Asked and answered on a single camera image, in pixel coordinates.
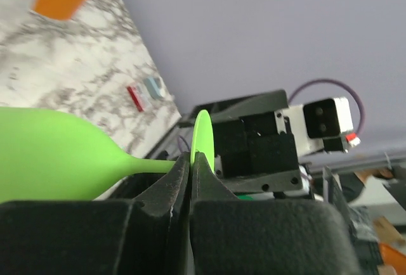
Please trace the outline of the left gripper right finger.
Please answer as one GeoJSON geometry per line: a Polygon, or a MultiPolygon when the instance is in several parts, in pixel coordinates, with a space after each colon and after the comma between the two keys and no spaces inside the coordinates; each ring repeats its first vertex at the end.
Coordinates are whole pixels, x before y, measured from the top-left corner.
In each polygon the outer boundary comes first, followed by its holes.
{"type": "Polygon", "coordinates": [[[196,274],[360,274],[348,228],[328,203],[238,199],[203,153],[193,163],[196,274]]]}

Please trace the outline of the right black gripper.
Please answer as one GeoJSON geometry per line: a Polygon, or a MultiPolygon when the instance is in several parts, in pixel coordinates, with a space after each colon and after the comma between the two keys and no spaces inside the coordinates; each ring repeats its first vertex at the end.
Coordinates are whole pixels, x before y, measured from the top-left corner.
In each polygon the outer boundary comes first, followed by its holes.
{"type": "Polygon", "coordinates": [[[234,193],[299,196],[305,180],[282,114],[287,107],[286,92],[277,89],[198,105],[178,125],[192,127],[201,110],[210,114],[221,178],[234,193]]]}

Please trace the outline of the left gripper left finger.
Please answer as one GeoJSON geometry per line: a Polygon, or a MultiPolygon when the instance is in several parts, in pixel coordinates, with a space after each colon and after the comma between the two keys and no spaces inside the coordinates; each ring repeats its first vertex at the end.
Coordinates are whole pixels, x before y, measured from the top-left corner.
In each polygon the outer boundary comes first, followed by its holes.
{"type": "Polygon", "coordinates": [[[133,199],[1,205],[2,274],[185,274],[190,156],[133,199]]]}

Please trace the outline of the green plastic wine glass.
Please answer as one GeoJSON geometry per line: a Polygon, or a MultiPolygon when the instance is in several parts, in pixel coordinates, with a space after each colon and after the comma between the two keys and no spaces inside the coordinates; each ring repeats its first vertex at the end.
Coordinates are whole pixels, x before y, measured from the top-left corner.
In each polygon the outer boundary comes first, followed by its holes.
{"type": "Polygon", "coordinates": [[[92,123],[44,108],[1,107],[1,202],[94,200],[121,179],[168,173],[136,158],[92,123]]]}

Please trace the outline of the small red white box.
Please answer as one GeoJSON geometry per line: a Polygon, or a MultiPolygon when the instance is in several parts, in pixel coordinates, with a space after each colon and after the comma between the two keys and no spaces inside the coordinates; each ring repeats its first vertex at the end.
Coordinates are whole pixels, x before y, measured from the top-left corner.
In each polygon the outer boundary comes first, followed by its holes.
{"type": "Polygon", "coordinates": [[[131,84],[126,89],[139,112],[148,112],[152,109],[153,106],[139,83],[131,84]]]}

